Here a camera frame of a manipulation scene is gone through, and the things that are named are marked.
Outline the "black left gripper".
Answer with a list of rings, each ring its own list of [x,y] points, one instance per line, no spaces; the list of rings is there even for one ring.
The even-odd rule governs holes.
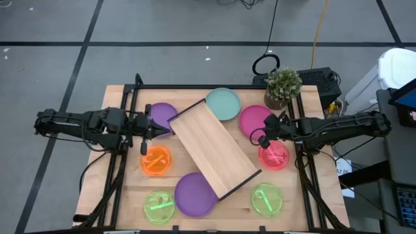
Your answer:
[[[163,137],[170,135],[171,131],[159,125],[151,118],[151,104],[145,105],[144,112],[137,112],[129,124],[129,133],[143,138]]]

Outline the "purple plate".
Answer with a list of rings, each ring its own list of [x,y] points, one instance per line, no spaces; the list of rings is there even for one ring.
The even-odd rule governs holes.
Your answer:
[[[193,218],[209,214],[217,203],[217,195],[201,172],[183,176],[175,186],[177,208]]]
[[[177,114],[177,109],[169,103],[155,103],[151,106],[151,118],[156,124],[159,124],[170,130],[169,133],[161,135],[168,136],[172,134],[172,129],[168,123],[168,119]]]

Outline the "magenta plate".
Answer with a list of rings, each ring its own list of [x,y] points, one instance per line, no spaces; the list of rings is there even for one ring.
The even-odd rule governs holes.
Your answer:
[[[263,105],[250,105],[244,108],[239,117],[240,130],[249,138],[254,130],[265,127],[264,120],[270,114],[270,109]]]

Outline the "orange transparent plate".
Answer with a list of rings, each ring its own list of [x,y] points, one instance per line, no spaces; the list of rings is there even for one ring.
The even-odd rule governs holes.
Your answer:
[[[140,167],[148,176],[162,176],[172,162],[170,150],[164,146],[152,146],[148,153],[140,159]]]

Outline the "pink transparent plate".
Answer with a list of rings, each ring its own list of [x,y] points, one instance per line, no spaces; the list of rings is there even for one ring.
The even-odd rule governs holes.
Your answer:
[[[272,141],[267,149],[259,146],[258,159],[267,169],[278,171],[289,163],[290,152],[281,141]]]

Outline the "teal plate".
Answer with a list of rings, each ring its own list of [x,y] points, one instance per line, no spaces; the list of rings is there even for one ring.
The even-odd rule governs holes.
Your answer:
[[[206,95],[205,101],[220,121],[236,117],[241,110],[240,98],[228,88],[213,89]]]

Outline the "green transparent plate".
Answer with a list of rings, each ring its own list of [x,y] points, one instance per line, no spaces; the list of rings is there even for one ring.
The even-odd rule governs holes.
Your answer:
[[[278,187],[270,183],[260,183],[252,189],[250,203],[257,214],[275,217],[283,207],[283,196]]]
[[[166,190],[156,190],[148,194],[143,203],[144,216],[152,224],[166,224],[176,212],[173,194]]]

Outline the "wooden shelf with black legs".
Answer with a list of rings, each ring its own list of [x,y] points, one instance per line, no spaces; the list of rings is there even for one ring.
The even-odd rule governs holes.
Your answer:
[[[168,123],[220,201],[262,172],[235,142],[205,99],[169,118]]]

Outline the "potted plant in ribbed pot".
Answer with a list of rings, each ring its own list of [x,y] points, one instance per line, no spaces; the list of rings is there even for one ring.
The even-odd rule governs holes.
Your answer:
[[[299,73],[290,67],[281,67],[271,72],[265,79],[265,105],[273,110],[283,109],[301,90]]]

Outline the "white paper sheet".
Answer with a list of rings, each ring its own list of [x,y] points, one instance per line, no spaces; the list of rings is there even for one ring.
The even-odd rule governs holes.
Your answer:
[[[351,160],[348,159],[339,159],[336,162],[336,170],[337,170],[337,175],[338,176],[343,176],[345,174],[351,173],[352,172],[352,163]],[[344,197],[346,198],[355,198],[355,194],[354,194],[354,189],[351,188],[343,188],[342,189],[342,194]]]

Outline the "grey desk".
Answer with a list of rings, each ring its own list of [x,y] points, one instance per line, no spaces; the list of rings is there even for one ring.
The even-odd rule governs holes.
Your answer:
[[[391,177],[379,179],[378,188],[382,208],[384,228],[387,234],[416,234],[416,229],[404,227],[400,223],[397,188],[416,190],[416,128],[400,124],[397,108],[388,103],[392,91],[376,92],[380,112],[391,122],[392,130],[384,138]]]

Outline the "black monitor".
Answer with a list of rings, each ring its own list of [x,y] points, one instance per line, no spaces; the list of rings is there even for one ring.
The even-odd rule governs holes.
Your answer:
[[[389,91],[388,103],[396,107],[400,124],[416,128],[416,78],[398,90],[390,88]]]

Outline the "white lidded bin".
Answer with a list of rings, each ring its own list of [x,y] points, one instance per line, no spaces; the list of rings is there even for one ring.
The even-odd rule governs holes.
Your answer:
[[[346,94],[345,115],[376,106],[376,91],[399,89],[416,78],[416,52],[393,48],[381,55],[377,63]]]

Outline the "black keyboard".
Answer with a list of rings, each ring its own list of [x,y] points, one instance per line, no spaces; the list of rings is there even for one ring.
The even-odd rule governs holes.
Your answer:
[[[396,209],[402,226],[416,229],[416,187],[395,187]]]

